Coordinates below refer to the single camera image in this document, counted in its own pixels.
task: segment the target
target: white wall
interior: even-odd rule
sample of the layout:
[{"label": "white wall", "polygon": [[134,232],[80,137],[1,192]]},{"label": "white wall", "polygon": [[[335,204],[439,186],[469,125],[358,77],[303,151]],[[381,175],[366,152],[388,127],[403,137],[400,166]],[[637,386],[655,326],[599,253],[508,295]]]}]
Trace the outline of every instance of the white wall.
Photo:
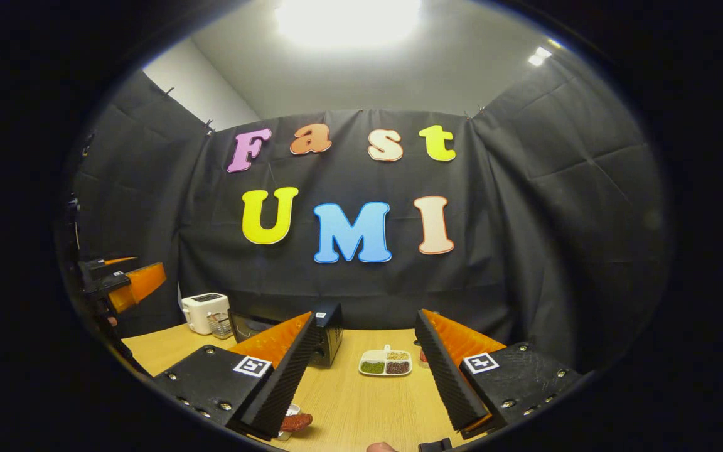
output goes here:
[{"label": "white wall", "polygon": [[201,121],[212,119],[215,131],[230,129],[259,116],[197,49],[191,38],[159,55],[144,73]]}]

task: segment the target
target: black textured pad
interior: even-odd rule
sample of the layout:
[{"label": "black textured pad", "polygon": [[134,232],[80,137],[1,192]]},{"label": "black textured pad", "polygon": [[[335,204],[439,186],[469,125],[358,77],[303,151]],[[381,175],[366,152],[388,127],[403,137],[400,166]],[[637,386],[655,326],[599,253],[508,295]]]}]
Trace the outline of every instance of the black textured pad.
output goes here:
[{"label": "black textured pad", "polygon": [[579,373],[538,352],[528,342],[487,355],[490,357],[479,357],[470,366],[465,358],[459,369],[493,417],[500,417],[505,424],[542,411],[580,378]]},{"label": "black textured pad", "polygon": [[242,412],[241,422],[244,426],[238,424],[236,429],[243,429],[267,441],[278,436],[318,338],[318,327],[312,313],[284,355],[278,369],[275,369],[250,406]]},{"label": "black textured pad", "polygon": [[226,426],[242,404],[249,404],[272,375],[272,366],[257,377],[236,372],[244,355],[206,345],[153,378],[181,406]]},{"label": "black textured pad", "polygon": [[445,404],[445,410],[451,419],[451,425],[457,431],[478,421],[487,415],[484,404],[465,382],[459,369],[454,365],[445,346],[422,311],[417,313],[414,334],[420,341],[422,352],[426,355],[428,367],[437,385],[439,397]]}]

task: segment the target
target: red food item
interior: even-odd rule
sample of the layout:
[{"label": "red food item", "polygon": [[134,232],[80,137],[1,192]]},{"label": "red food item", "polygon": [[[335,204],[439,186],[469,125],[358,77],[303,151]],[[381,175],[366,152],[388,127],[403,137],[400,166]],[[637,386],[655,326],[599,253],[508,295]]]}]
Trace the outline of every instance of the red food item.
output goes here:
[{"label": "red food item", "polygon": [[281,424],[282,432],[299,432],[308,427],[312,423],[312,415],[310,414],[293,414],[284,418]]}]

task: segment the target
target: blue letter m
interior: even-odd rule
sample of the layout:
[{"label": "blue letter m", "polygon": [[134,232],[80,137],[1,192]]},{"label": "blue letter m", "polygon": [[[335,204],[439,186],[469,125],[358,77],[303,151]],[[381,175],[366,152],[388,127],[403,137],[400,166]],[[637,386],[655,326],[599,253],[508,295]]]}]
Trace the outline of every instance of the blue letter m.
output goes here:
[{"label": "blue letter m", "polygon": [[319,251],[314,260],[320,264],[332,264],[339,260],[339,254],[333,250],[333,241],[339,246],[346,261],[353,259],[359,243],[364,245],[359,252],[359,261],[385,262],[392,258],[387,250],[387,237],[384,230],[384,218],[390,211],[387,203],[367,203],[361,207],[356,224],[350,225],[345,213],[336,204],[319,204],[314,215],[319,218]]}]

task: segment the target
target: black fabric wall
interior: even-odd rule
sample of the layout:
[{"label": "black fabric wall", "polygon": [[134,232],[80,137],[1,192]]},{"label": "black fabric wall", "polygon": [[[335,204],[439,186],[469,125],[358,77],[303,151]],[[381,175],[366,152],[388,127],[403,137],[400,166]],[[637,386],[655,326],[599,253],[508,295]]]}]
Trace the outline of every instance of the black fabric wall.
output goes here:
[{"label": "black fabric wall", "polygon": [[[138,74],[103,115],[77,178],[81,240],[97,254],[164,261],[169,281],[120,318],[125,336],[181,323],[183,296],[227,293],[239,311],[343,304],[345,327],[409,328],[426,307],[497,340],[531,338],[585,371],[629,345],[665,282],[667,213],[660,171],[639,125],[592,72],[564,52],[468,120],[430,112],[332,111],[259,121],[206,137],[203,124]],[[293,155],[301,126],[329,126],[333,145]],[[420,129],[454,139],[431,159]],[[227,173],[235,135],[269,127],[247,171]],[[367,134],[396,129],[404,157],[374,161]],[[241,196],[295,186],[292,227],[273,245],[242,234]],[[415,198],[448,199],[456,248],[424,255]],[[390,204],[391,261],[317,264],[313,208]]]}]

